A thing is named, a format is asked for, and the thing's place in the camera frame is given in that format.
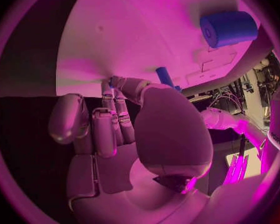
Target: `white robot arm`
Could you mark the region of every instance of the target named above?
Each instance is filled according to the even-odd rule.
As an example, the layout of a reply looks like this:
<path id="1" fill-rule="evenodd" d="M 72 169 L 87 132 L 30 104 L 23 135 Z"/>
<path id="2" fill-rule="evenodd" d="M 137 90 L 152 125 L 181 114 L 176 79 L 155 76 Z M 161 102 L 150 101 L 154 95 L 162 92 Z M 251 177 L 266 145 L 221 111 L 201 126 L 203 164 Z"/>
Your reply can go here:
<path id="1" fill-rule="evenodd" d="M 232 128 L 236 133 L 244 134 L 260 153 L 266 136 L 245 115 L 232 115 L 216 108 L 207 108 L 201 115 L 209 129 Z"/>

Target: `blue foam roll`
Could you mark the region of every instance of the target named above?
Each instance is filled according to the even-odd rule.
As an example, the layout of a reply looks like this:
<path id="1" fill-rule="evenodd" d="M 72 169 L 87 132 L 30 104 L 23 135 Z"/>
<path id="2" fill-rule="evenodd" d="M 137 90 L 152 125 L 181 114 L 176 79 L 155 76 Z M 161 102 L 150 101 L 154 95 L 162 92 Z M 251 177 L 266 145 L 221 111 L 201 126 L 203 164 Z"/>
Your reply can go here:
<path id="1" fill-rule="evenodd" d="M 200 28 L 212 48 L 255 40 L 258 36 L 255 21 L 245 11 L 229 11 L 202 17 Z"/>
<path id="2" fill-rule="evenodd" d="M 162 84 L 166 84 L 174 88 L 173 82 L 167 72 L 166 67 L 159 67 L 155 71 Z"/>

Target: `robotic hand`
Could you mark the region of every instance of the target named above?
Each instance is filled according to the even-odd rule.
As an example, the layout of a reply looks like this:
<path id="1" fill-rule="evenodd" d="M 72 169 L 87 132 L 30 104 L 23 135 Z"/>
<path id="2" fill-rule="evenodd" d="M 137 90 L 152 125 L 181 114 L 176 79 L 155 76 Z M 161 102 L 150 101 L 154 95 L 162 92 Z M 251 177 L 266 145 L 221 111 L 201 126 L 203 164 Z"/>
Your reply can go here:
<path id="1" fill-rule="evenodd" d="M 260 153 L 261 145 L 266 136 L 242 114 L 232 115 L 227 111 L 216 108 L 207 108 L 201 112 L 205 125 L 209 129 L 232 128 L 238 134 L 245 137 L 255 146 Z"/>
<path id="2" fill-rule="evenodd" d="M 141 105 L 135 139 L 141 163 L 159 176 L 201 177 L 210 168 L 213 145 L 200 113 L 164 84 L 112 77 L 110 85 Z"/>

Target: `blue cylinder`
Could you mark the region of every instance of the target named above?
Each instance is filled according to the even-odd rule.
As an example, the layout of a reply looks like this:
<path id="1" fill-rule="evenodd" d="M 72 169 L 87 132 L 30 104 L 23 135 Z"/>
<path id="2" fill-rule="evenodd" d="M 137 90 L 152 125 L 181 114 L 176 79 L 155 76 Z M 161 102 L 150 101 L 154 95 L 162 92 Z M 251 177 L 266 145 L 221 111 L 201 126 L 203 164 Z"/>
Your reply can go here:
<path id="1" fill-rule="evenodd" d="M 202 17 L 200 28 L 212 48 L 255 40 L 258 36 L 255 21 L 245 11 L 229 11 Z"/>
<path id="2" fill-rule="evenodd" d="M 166 84 L 174 88 L 174 84 L 168 74 L 166 67 L 159 67 L 155 71 L 162 84 Z"/>

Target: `curved white surface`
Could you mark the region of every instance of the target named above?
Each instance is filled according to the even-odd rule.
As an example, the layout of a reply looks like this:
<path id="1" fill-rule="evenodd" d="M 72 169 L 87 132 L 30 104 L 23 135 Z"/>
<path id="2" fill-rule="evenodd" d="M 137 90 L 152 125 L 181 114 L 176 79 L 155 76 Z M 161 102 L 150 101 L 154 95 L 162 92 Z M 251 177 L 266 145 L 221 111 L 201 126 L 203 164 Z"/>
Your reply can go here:
<path id="1" fill-rule="evenodd" d="M 112 75 L 159 83 L 160 66 L 182 88 L 223 77 L 251 42 L 210 49 L 199 18 L 229 10 L 260 25 L 241 0 L 77 0 L 59 46 L 57 95 L 100 97 L 100 80 Z"/>

